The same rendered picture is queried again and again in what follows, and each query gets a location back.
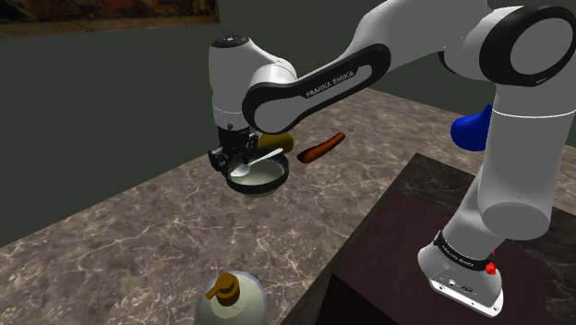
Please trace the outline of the red-brown sausage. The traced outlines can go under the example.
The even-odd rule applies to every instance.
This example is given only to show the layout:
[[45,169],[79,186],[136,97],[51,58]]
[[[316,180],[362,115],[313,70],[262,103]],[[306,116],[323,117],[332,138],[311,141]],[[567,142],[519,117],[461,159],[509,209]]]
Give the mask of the red-brown sausage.
[[318,158],[322,157],[326,153],[333,150],[336,146],[338,146],[343,140],[345,139],[345,134],[340,132],[334,135],[333,137],[329,138],[328,140],[319,143],[316,146],[310,147],[306,150],[301,151],[297,154],[296,158],[301,163],[312,163],[313,161],[317,160]]

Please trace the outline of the white spoon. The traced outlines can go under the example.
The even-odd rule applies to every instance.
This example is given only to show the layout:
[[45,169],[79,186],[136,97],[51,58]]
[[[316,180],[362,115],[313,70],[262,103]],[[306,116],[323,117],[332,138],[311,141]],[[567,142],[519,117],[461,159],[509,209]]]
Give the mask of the white spoon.
[[280,154],[283,152],[283,148],[278,148],[276,150],[273,150],[253,161],[250,161],[248,163],[242,163],[240,165],[238,165],[231,173],[230,176],[232,177],[242,177],[247,175],[250,172],[251,166],[255,163],[259,163],[261,161],[267,160],[268,158],[271,158],[277,154]]

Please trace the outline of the pale bottle with brown pump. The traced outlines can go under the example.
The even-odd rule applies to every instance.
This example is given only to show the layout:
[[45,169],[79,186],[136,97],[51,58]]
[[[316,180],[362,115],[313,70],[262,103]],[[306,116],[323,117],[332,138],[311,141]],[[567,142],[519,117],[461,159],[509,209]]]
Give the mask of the pale bottle with brown pump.
[[266,325],[267,308],[265,290],[255,277],[226,271],[200,294],[195,325]]

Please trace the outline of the yellow-brown potato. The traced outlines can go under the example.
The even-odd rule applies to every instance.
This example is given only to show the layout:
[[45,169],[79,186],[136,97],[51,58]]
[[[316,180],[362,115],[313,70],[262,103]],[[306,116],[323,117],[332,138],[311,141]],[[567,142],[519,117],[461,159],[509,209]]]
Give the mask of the yellow-brown potato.
[[288,153],[294,148],[294,138],[288,132],[276,135],[262,133],[258,139],[258,148],[263,150],[282,148],[284,153]]

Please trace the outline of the dark marbled robot stand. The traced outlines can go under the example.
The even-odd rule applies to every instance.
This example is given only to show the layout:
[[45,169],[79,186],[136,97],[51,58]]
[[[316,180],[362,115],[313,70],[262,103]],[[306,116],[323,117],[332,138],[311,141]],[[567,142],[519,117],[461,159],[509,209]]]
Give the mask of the dark marbled robot stand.
[[436,293],[417,264],[473,176],[416,153],[281,325],[576,325],[576,216],[496,250],[504,305],[488,318]]

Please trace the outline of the black-rimmed white bowl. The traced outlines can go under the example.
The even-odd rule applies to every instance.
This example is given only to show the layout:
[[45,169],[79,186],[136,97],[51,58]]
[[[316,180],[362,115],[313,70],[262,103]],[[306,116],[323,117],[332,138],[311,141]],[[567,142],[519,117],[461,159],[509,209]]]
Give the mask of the black-rimmed white bowl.
[[289,161],[283,154],[255,163],[244,176],[226,177],[232,190],[245,195],[265,195],[281,187],[290,173]]

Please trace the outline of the blue rounded object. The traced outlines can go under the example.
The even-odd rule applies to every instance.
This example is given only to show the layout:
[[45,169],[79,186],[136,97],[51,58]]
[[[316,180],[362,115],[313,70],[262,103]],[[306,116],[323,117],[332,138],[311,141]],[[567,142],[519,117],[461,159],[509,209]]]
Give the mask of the blue rounded object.
[[455,145],[468,151],[486,149],[487,134],[492,115],[492,104],[478,114],[457,118],[450,127],[450,136]]

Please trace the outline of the framed wall picture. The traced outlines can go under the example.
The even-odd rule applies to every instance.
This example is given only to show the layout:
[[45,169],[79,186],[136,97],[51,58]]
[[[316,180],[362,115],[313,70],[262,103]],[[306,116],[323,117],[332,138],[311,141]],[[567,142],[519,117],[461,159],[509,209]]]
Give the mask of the framed wall picture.
[[219,22],[218,0],[0,0],[0,39]]

